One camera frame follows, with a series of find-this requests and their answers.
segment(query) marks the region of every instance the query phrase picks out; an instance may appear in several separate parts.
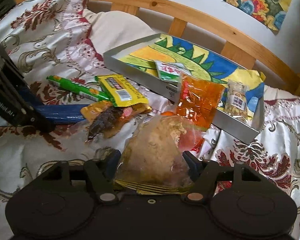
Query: wooden bed frame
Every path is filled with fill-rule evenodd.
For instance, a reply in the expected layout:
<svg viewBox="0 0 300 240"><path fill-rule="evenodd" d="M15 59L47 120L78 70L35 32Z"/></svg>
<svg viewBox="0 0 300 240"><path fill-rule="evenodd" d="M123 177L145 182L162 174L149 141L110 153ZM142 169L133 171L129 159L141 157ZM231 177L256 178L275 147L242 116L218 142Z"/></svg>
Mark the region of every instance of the wooden bed frame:
<svg viewBox="0 0 300 240"><path fill-rule="evenodd" d="M25 0L16 0L17 4ZM201 27L223 39L226 44L221 55L252 69L259 60L286 84L285 90L300 96L300 74L294 73L287 64L267 48L236 28L206 13L169 0L95 0L111 2L111 11L123 11L137 16L139 8L145 8L174 17L169 34L181 37L187 23Z"/></svg>

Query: green tube package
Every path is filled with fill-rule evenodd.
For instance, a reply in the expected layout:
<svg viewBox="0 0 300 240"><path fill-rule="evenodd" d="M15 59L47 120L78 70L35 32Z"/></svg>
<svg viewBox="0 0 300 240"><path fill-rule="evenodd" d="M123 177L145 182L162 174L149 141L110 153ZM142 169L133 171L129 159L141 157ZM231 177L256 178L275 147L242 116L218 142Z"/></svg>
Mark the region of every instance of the green tube package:
<svg viewBox="0 0 300 240"><path fill-rule="evenodd" d="M66 78L62 78L59 76L48 76L47 80L49 81L49 83L56 87L71 91L77 95L83 96L96 102L109 100L109 97L105 92L71 81Z"/></svg>

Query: screw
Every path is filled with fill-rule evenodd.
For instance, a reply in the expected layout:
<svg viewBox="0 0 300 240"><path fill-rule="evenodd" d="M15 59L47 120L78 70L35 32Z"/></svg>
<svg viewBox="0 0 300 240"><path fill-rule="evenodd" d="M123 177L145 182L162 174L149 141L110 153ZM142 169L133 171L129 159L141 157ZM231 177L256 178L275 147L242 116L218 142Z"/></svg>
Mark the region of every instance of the screw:
<svg viewBox="0 0 300 240"><path fill-rule="evenodd" d="M203 199L203 196L200 193L190 193L187 195L187 198L192 201L199 201Z"/></svg>
<svg viewBox="0 0 300 240"><path fill-rule="evenodd" d="M115 195L112 194L112 193L103 193L103 194L100 195L99 198L100 198L102 201L109 202L109 201L115 200Z"/></svg>
<svg viewBox="0 0 300 240"><path fill-rule="evenodd" d="M156 203L156 200L155 199L148 199L147 201L149 204L155 204Z"/></svg>

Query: box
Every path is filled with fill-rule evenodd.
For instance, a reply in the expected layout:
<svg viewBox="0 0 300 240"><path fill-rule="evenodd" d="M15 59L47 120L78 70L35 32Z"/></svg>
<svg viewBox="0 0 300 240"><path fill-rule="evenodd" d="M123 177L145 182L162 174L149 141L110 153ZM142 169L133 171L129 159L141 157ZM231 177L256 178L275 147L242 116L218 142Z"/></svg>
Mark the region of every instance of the box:
<svg viewBox="0 0 300 240"><path fill-rule="evenodd" d="M158 77L150 75L136 67L133 67L127 63L120 61L119 59L138 50L147 45L154 44L160 38L161 33L154 34L148 37L144 37L135 41L118 46L114 49L108 50L104 53L104 63L105 67L110 70L113 70L147 88L154 91L155 93L162 95L173 102L178 101L179 92L178 88L172 84L161 81ZM239 68L244 69L244 67L234 63ZM238 121L232 116L224 113L221 110L217 110L216 115L212 122L215 126L224 130L225 132L236 137L238 140L249 144L253 139L260 133L263 123L264 123L264 101L263 97L259 100L254 118L252 120L252 125L249 127L244 123Z"/></svg>

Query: white wall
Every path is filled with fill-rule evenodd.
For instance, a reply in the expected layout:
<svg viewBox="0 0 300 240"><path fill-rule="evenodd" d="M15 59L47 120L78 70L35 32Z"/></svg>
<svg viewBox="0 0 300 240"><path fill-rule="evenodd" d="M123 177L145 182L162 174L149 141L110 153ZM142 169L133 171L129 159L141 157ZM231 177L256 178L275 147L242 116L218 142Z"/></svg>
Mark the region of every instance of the white wall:
<svg viewBox="0 0 300 240"><path fill-rule="evenodd" d="M282 28L275 35L266 26L222 0L172 0L197 10L210 14L251 36L263 46L283 60L296 73L300 73L300 0L292 0L289 12L282 24ZM172 21L171 17L141 10L139 17L158 31L167 32ZM225 43L219 37L208 33L191 24L187 25L182 38L202 45L215 52L221 52ZM266 83L274 87L282 87L283 83L274 73L257 62L255 69L262 70L266 76Z"/></svg>

